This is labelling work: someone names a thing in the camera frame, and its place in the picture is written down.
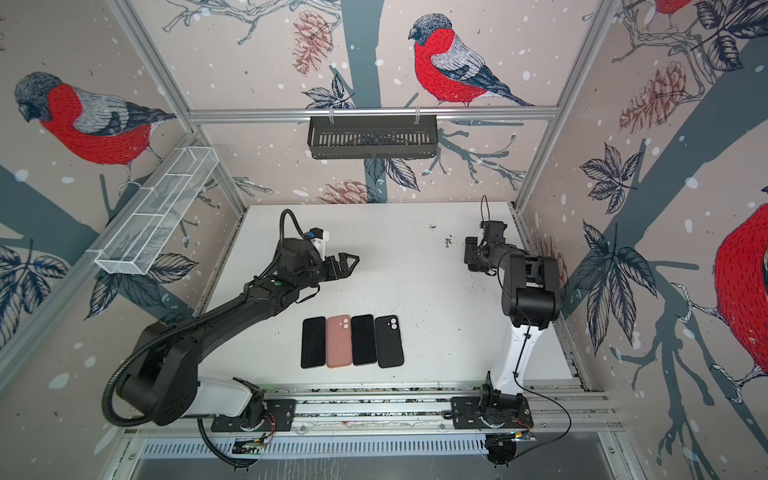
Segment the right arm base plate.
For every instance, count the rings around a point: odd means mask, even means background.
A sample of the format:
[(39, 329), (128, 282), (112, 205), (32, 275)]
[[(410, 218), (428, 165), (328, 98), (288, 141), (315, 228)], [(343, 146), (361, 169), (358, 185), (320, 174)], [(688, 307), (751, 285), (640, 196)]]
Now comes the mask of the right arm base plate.
[(457, 430), (532, 429), (534, 426), (528, 400), (521, 394), (502, 395), (495, 401), (483, 400), (480, 396), (452, 397), (442, 417), (451, 421)]

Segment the pink phone case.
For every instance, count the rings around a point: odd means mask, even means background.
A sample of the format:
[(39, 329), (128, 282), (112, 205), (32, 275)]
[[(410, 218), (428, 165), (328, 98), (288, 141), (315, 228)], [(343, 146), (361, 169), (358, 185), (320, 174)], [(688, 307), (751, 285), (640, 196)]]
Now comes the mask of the pink phone case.
[(352, 364), (351, 317), (339, 315), (326, 320), (326, 365), (329, 368)]

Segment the black phone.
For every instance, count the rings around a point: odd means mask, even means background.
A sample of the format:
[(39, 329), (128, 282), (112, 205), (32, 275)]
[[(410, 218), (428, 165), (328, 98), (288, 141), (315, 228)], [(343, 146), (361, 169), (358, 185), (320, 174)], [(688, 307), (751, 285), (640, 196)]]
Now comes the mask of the black phone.
[(326, 364), (326, 318), (307, 318), (302, 323), (302, 369), (321, 367)]
[(352, 362), (355, 366), (377, 362), (374, 317), (371, 314), (351, 318)]

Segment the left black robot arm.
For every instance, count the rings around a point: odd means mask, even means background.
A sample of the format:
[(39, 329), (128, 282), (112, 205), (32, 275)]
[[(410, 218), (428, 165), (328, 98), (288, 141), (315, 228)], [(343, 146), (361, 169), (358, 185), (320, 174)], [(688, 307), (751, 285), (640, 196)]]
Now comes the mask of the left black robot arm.
[(234, 299), (198, 318), (145, 328), (105, 386), (103, 416), (118, 427), (166, 426), (181, 418), (238, 417), (258, 408), (263, 392), (256, 385), (204, 378), (199, 364), (247, 328), (301, 302), (302, 290), (351, 276), (359, 261), (345, 252), (322, 256), (307, 239), (280, 241), (265, 271)]

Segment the black phone case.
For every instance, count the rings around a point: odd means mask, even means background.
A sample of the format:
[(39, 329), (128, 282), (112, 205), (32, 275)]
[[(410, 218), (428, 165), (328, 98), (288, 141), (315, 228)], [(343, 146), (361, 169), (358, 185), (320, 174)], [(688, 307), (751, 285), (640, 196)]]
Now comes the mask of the black phone case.
[(387, 315), (374, 319), (378, 365), (382, 369), (404, 364), (401, 325), (397, 316)]

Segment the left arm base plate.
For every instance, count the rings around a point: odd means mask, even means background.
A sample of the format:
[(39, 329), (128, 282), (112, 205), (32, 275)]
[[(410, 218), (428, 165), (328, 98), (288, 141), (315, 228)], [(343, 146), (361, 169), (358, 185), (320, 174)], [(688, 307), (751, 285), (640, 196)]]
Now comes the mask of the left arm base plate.
[(297, 402), (294, 399), (267, 399), (248, 406), (238, 417), (217, 416), (215, 433), (288, 432), (292, 428)]

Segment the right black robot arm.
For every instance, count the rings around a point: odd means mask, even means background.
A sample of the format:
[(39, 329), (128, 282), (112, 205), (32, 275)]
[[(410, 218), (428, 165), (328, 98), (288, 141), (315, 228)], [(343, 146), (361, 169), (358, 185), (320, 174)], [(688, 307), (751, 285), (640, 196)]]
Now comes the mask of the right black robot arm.
[(561, 310), (557, 261), (533, 256), (508, 243), (506, 229), (502, 221), (483, 220), (479, 235), (465, 239), (464, 263), (469, 271), (497, 280), (502, 314), (509, 320), (502, 358), (487, 373), (482, 386), (483, 413), (521, 408), (533, 349)]

